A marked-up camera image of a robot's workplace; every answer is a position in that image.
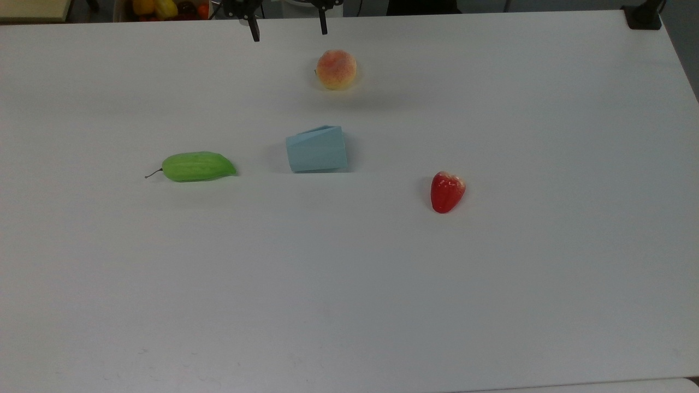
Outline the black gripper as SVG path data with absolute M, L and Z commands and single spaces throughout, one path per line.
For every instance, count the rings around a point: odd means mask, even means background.
M 262 16 L 267 1 L 222 1 L 221 6 L 226 17 L 245 20 L 254 42 L 260 42 L 260 30 L 257 14 Z M 323 35 L 329 33 L 327 18 L 339 18 L 343 15 L 343 1 L 282 1 L 282 17 L 287 19 L 318 17 Z

